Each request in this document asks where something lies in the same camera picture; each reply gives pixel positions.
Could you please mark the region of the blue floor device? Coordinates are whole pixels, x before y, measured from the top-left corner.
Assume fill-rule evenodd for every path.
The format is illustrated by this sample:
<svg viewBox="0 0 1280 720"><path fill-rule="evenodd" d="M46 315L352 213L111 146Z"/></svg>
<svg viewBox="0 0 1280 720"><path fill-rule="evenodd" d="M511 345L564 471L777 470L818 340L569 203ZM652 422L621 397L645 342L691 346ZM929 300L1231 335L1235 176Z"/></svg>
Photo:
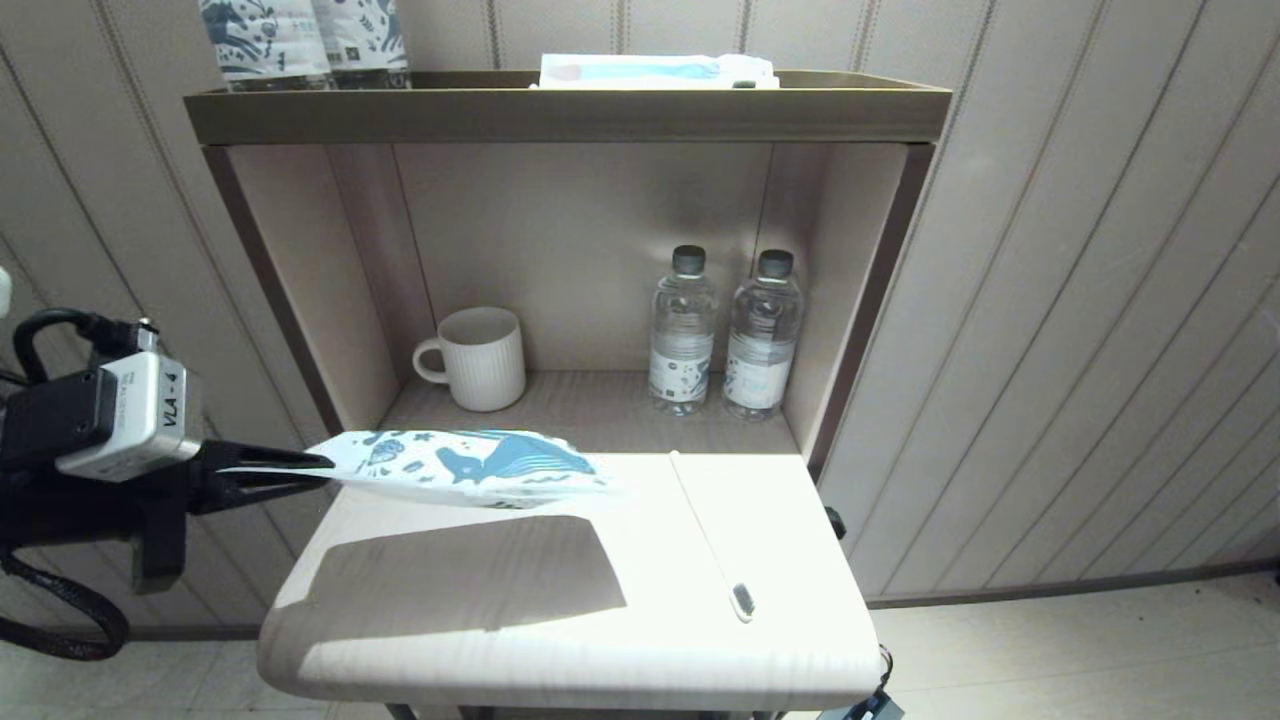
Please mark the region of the blue floor device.
<svg viewBox="0 0 1280 720"><path fill-rule="evenodd" d="M904 720L905 711L884 691L877 691L863 702L820 711L814 720Z"/></svg>

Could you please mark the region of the beige wooden shelf unit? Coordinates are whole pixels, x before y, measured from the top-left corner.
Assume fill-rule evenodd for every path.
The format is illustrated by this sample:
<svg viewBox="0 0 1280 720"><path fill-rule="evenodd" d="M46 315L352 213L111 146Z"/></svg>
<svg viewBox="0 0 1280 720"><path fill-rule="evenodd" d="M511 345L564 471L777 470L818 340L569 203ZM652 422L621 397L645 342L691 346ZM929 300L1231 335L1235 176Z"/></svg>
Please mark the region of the beige wooden shelf unit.
<svg viewBox="0 0 1280 720"><path fill-rule="evenodd" d="M539 90L534 70L410 90L184 100L329 432L527 428L613 477L527 511L340 489L259 638L315 700L561 711L809 711L881 678L824 512L833 447L947 120L946 88L785 70L781 87ZM783 406L646 400L652 292L680 243L731 295L794 252L806 295ZM419 377L447 316L520 320L526 387L494 413ZM667 454L748 575L741 624Z"/></svg>

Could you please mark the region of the white toothbrush dark bristles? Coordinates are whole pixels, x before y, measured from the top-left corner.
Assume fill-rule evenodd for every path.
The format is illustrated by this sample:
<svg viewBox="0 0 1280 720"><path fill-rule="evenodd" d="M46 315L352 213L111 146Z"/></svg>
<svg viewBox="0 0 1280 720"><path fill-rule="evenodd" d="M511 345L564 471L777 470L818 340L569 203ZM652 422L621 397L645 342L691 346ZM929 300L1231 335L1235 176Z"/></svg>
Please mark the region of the white toothbrush dark bristles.
<svg viewBox="0 0 1280 720"><path fill-rule="evenodd" d="M756 601L749 588L748 575L735 562L737 560L735 551L726 543L726 538L718 532L719 528L717 527L716 520L707 515L698 502L696 493L692 491L690 480L687 479L684 456L681 452L671 450L667 456L684 501L698 525L708 553L716 564L721 583L724 587L724 592L735 616L741 624L753 623L756 614Z"/></svg>

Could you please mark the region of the clear plastic water bottle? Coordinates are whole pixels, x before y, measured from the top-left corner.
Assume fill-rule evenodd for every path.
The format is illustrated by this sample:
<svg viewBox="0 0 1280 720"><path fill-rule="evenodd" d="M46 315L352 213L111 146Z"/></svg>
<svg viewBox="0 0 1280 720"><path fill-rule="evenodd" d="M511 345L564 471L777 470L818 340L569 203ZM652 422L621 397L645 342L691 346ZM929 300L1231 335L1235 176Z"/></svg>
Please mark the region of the clear plastic water bottle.
<svg viewBox="0 0 1280 720"><path fill-rule="evenodd" d="M680 245L652 302L649 395L673 416L698 413L710 384L718 295L707 277L707 252Z"/></svg>
<svg viewBox="0 0 1280 720"><path fill-rule="evenodd" d="M768 249L733 293L723 398L745 421L773 416L785 398L805 307L794 264L790 251Z"/></svg>

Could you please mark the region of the white blue-printed plastic bag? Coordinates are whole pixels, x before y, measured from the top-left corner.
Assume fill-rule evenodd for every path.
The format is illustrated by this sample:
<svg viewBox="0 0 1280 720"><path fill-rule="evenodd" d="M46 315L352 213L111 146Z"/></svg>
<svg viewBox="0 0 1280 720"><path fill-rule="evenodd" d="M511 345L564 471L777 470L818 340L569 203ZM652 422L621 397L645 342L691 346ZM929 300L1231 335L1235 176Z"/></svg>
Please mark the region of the white blue-printed plastic bag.
<svg viewBox="0 0 1280 720"><path fill-rule="evenodd" d="M348 430L314 446L325 468L238 461L218 477L330 480L416 503L527 510L604 495L613 477L567 441L530 430Z"/></svg>

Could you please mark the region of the white ribbed mug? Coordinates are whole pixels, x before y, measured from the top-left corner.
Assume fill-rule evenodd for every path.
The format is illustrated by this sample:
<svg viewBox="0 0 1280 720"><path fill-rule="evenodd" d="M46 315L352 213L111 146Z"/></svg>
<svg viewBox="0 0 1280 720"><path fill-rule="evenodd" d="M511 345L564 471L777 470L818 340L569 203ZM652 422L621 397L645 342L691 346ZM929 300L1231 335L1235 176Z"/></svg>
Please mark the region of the white ribbed mug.
<svg viewBox="0 0 1280 720"><path fill-rule="evenodd" d="M458 310L438 324L435 337L419 343L411 366L424 380L445 386L463 410L508 407L526 387L520 320L503 307Z"/></svg>

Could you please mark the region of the white blue packet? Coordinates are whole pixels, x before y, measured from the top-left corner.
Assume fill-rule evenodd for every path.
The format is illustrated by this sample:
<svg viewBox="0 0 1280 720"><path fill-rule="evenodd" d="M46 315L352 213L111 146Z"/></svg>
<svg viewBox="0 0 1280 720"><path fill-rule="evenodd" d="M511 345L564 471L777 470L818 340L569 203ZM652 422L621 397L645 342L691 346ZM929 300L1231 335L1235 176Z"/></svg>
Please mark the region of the white blue packet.
<svg viewBox="0 0 1280 720"><path fill-rule="evenodd" d="M602 55L545 54L539 90L777 90L781 79L771 61L740 54Z"/></svg>

